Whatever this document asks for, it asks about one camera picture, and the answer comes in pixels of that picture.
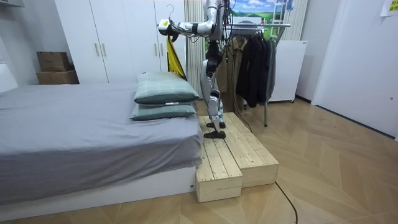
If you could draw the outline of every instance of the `wooden platform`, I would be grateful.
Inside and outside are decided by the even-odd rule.
[[[201,118],[204,120],[204,124],[201,125],[202,131],[212,131],[205,126],[205,123],[210,122],[208,117]],[[234,113],[224,113],[224,122],[226,123],[226,128],[223,130],[226,133],[225,142],[222,139],[214,141],[219,144],[219,147],[229,148],[242,172],[242,187],[273,184],[279,166],[276,159]]]
[[[204,117],[199,117],[204,133]],[[197,166],[198,202],[208,202],[241,195],[243,175],[222,139],[204,139],[200,150],[202,165]]]

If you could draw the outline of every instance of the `white wardrobe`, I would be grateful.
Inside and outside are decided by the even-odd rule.
[[[135,82],[137,74],[167,71],[161,19],[184,21],[174,0],[55,0],[80,83]],[[185,69],[185,37],[174,42]]]

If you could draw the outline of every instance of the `wooden floor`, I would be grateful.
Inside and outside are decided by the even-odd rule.
[[[279,161],[277,182],[298,223],[398,223],[398,142],[300,100],[270,104],[268,128],[263,107],[242,116]],[[272,184],[214,202],[182,194],[7,223],[278,224],[294,223],[294,212]]]

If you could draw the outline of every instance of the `landscape picture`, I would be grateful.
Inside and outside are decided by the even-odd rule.
[[[260,17],[261,23],[272,23],[275,2],[282,0],[230,0],[234,17]],[[280,19],[282,6],[277,6],[275,19]],[[271,28],[264,31],[264,37],[270,38]]]

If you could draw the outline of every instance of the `mattress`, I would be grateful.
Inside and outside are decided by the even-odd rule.
[[[198,165],[196,116],[131,121],[135,83],[0,93],[0,205]]]

